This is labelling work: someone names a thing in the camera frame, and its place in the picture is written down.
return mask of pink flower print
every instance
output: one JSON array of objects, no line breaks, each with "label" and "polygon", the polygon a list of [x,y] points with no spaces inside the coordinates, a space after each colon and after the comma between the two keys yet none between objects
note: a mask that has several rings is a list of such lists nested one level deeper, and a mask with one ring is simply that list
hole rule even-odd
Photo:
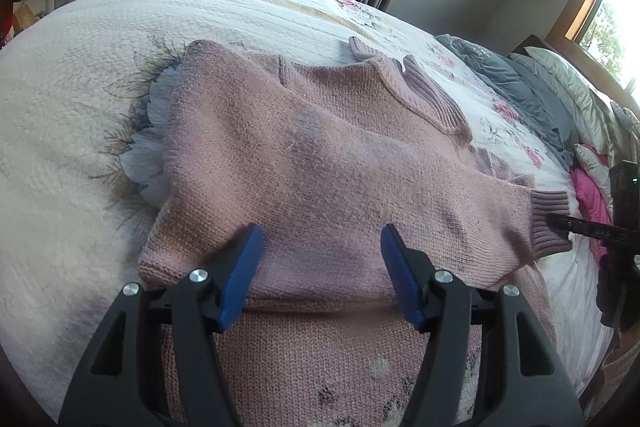
[{"label": "pink flower print", "polygon": [[517,122],[520,119],[517,111],[504,100],[494,100],[494,111],[509,123]]},{"label": "pink flower print", "polygon": [[528,145],[521,144],[520,147],[522,147],[522,150],[524,150],[524,152],[527,153],[527,156],[529,157],[529,159],[531,160],[531,163],[536,169],[542,168],[542,156],[538,154],[538,151],[533,150]]},{"label": "pink flower print", "polygon": [[338,3],[340,3],[340,6],[342,6],[343,8],[345,6],[353,6],[354,8],[357,8],[358,10],[362,9],[362,6],[360,6],[360,4],[358,4],[354,0],[337,0],[337,1],[338,1]]},{"label": "pink flower print", "polygon": [[451,60],[449,57],[447,57],[447,55],[445,55],[442,52],[437,52],[438,58],[440,59],[440,62],[442,63],[442,65],[446,68],[453,68],[456,63]]}]

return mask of pink sweater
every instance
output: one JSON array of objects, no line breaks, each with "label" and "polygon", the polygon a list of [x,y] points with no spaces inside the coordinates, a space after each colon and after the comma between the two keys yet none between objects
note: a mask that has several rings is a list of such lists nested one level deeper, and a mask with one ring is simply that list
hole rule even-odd
[{"label": "pink sweater", "polygon": [[[412,57],[403,75],[357,39],[351,46],[363,62],[324,67],[196,41],[174,92],[172,192],[140,275],[175,283],[238,227],[263,227],[249,312],[221,341],[248,427],[335,423],[340,415],[382,425],[389,407],[404,407],[425,339],[389,311],[395,297],[380,255],[386,223],[436,267],[479,287],[571,248],[545,224],[548,212],[568,213],[564,192],[482,173],[509,177],[504,162],[470,146],[460,108]],[[543,286],[531,293],[546,301]],[[374,315],[355,327],[332,315],[363,308]],[[175,393],[170,351],[165,362]],[[323,386],[340,400],[319,399]]]}]

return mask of blue gripper pad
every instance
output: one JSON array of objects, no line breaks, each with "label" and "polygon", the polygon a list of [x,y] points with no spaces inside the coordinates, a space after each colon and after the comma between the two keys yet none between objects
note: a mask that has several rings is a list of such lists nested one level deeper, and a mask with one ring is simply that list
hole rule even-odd
[{"label": "blue gripper pad", "polygon": [[391,277],[404,320],[414,325],[416,330],[420,330],[426,321],[421,310],[420,286],[388,226],[382,229],[380,251],[386,264],[386,270]]},{"label": "blue gripper pad", "polygon": [[240,317],[261,254],[262,230],[254,225],[244,242],[244,248],[238,254],[224,288],[222,288],[220,313],[218,314],[220,333],[226,331]]}]

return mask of metal screw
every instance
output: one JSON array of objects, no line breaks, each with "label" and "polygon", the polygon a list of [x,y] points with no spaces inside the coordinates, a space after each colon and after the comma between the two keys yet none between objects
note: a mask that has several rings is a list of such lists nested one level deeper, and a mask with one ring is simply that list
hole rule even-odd
[{"label": "metal screw", "polygon": [[189,274],[189,279],[192,280],[193,282],[206,281],[207,277],[209,277],[209,273],[206,270],[203,270],[202,268],[196,268],[194,271],[192,271]]},{"label": "metal screw", "polygon": [[137,295],[139,291],[140,285],[137,282],[129,282],[122,287],[122,293],[124,293],[124,295],[126,295],[127,297]]},{"label": "metal screw", "polygon": [[514,284],[505,284],[502,287],[502,291],[508,297],[517,297],[518,295],[520,295],[520,289]]},{"label": "metal screw", "polygon": [[440,284],[449,284],[453,280],[453,276],[451,272],[447,270],[438,270],[433,278],[438,281]]}]

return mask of ribbed cuff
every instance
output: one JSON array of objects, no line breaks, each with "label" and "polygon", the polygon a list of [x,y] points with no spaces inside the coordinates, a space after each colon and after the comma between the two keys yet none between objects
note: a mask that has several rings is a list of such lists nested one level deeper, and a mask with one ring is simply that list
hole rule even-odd
[{"label": "ribbed cuff", "polygon": [[566,192],[531,191],[532,229],[531,246],[536,258],[571,250],[569,233],[552,230],[546,223],[546,214],[569,215],[569,197]]}]

